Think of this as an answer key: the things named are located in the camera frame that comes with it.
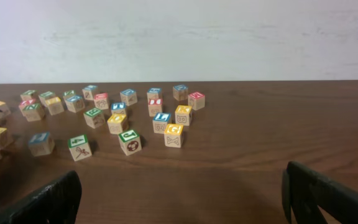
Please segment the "green B block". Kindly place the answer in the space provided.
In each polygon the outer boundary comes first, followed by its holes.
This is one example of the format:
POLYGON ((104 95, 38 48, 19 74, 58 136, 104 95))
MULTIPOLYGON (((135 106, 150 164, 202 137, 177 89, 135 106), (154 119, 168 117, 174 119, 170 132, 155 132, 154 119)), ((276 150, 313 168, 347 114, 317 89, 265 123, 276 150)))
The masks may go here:
POLYGON ((104 113, 101 109, 92 108, 84 112, 87 125, 91 128, 98 128, 106 123, 104 113))

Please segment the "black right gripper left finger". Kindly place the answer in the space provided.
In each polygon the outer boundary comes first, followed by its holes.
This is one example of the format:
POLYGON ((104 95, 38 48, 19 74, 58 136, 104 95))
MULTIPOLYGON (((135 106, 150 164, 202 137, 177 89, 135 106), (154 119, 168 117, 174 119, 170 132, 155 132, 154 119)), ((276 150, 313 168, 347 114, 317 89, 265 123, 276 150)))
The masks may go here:
POLYGON ((0 223, 74 223, 81 195, 80 179, 71 170, 1 211, 0 223))

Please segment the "blue T block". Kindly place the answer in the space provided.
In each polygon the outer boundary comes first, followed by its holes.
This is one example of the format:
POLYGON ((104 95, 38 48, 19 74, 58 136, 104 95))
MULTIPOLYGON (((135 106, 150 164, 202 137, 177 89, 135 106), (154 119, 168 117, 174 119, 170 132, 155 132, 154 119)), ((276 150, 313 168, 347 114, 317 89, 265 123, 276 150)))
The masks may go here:
POLYGON ((113 103, 111 114, 127 114, 126 104, 124 102, 113 103))

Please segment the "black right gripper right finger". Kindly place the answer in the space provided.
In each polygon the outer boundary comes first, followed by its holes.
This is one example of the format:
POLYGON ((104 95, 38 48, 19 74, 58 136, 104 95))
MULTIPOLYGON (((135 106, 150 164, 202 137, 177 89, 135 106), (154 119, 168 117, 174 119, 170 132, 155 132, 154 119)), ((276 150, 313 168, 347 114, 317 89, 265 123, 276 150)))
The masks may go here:
POLYGON ((296 161, 282 174, 282 207, 291 223, 326 223, 321 213, 329 213, 341 223, 358 223, 358 192, 296 161))

